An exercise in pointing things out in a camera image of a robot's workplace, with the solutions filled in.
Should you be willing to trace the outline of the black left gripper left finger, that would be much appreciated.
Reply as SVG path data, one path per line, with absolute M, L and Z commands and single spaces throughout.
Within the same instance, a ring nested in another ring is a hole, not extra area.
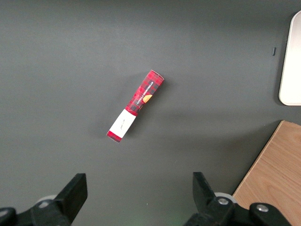
M 58 195 L 41 198 L 22 213 L 17 213 L 13 207 L 2 207 L 0 224 L 2 226 L 70 226 L 86 199 L 86 174 L 78 173 Z

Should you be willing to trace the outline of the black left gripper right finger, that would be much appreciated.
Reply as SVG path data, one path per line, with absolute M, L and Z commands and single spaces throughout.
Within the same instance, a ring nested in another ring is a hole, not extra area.
M 289 221 L 274 206 L 252 203 L 249 209 L 241 207 L 230 195 L 213 192 L 201 172 L 193 173 L 193 199 L 198 210 L 186 226 L 289 226 Z

